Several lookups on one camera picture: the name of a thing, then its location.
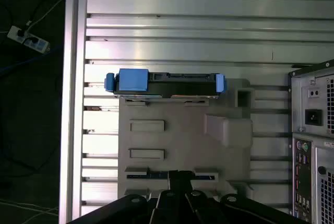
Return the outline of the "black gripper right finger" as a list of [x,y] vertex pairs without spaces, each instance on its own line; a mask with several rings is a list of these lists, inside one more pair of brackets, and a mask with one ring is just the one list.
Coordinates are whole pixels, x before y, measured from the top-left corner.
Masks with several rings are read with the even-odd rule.
[[216,201],[193,189],[194,177],[191,171],[180,171],[180,191],[199,223],[306,223],[238,194],[226,194]]

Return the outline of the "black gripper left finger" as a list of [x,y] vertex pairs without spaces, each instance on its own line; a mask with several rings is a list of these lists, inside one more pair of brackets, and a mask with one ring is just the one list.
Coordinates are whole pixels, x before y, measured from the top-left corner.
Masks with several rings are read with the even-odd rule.
[[168,172],[169,189],[157,198],[129,194],[69,223],[174,223],[180,207],[182,171]]

